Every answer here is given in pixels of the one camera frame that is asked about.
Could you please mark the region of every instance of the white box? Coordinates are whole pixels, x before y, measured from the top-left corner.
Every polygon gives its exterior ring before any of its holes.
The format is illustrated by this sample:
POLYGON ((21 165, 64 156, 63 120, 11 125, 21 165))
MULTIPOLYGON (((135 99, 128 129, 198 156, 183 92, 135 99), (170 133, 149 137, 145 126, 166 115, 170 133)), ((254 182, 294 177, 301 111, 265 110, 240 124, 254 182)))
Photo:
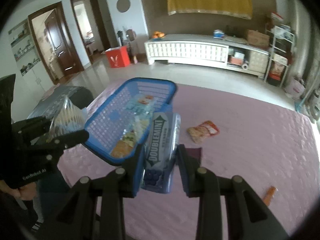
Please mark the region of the white box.
POLYGON ((287 64, 288 64, 288 59, 287 58, 285 58, 285 57, 283 57, 283 56, 281 56, 279 54, 276 54, 276 53, 273 54, 273 60, 275 62, 278 62, 278 63, 280 63, 282 65, 285 65, 285 66, 287 66, 287 64))
POLYGON ((235 52, 234 57, 244 60, 244 54, 240 52, 235 52))

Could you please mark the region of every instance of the tiled floor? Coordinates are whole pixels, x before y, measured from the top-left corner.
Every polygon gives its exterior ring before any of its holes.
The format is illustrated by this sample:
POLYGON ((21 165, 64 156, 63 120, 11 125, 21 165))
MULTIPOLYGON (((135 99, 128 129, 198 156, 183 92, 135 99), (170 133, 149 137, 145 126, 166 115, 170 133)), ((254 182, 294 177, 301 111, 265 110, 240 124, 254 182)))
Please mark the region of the tiled floor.
POLYGON ((192 85, 235 93, 294 110, 294 101, 280 88, 264 83, 256 76, 213 67, 147 62, 126 68, 110 68, 102 58, 85 71, 73 77, 68 85, 84 86, 98 96, 106 86, 118 79, 149 77, 168 79, 178 84, 192 85))

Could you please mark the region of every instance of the cardboard box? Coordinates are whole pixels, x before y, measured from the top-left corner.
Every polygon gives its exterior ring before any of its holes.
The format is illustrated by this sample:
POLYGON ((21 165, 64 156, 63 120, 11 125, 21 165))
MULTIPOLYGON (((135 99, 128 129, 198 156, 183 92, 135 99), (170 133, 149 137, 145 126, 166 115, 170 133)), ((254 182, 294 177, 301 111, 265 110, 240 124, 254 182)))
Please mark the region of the cardboard box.
POLYGON ((111 68, 127 67, 130 65, 127 46, 111 48, 106 50, 105 53, 111 68))
POLYGON ((269 39, 270 37, 266 34, 253 31, 253 30, 248 30, 247 41, 252 46, 255 46, 261 49, 268 49, 269 39))

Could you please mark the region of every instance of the red box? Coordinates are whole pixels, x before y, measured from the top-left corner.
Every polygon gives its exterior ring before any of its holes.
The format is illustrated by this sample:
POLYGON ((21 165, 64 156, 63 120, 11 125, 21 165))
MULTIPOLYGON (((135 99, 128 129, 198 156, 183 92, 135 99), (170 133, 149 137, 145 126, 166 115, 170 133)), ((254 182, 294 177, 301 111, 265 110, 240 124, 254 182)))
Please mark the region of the red box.
POLYGON ((106 50, 106 55, 111 68, 127 67, 130 65, 127 46, 108 49, 106 50))
POLYGON ((243 59, 236 58, 236 57, 230 57, 229 63, 235 64, 235 65, 238 65, 238 66, 242 66, 242 64, 243 64, 243 59))

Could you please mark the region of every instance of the orange object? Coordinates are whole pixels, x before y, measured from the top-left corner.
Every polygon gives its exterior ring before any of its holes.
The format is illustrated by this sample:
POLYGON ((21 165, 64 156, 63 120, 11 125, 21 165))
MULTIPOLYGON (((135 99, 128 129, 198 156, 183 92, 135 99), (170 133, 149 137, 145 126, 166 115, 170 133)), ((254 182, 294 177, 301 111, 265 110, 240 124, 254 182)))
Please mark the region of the orange object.
POLYGON ((236 57, 230 57, 230 62, 229 63, 235 64, 235 65, 238 65, 238 66, 242 66, 243 59, 236 58, 236 57))
POLYGON ((106 56, 111 68, 127 67, 130 65, 127 46, 108 49, 106 50, 106 56))
POLYGON ((273 195, 274 195, 276 192, 277 192, 277 189, 276 189, 276 187, 274 187, 274 186, 271 186, 271 187, 268 189, 266 195, 265 195, 264 198, 263 198, 263 202, 265 203, 266 206, 269 206, 269 205, 270 205, 271 200, 273 199, 273 195))

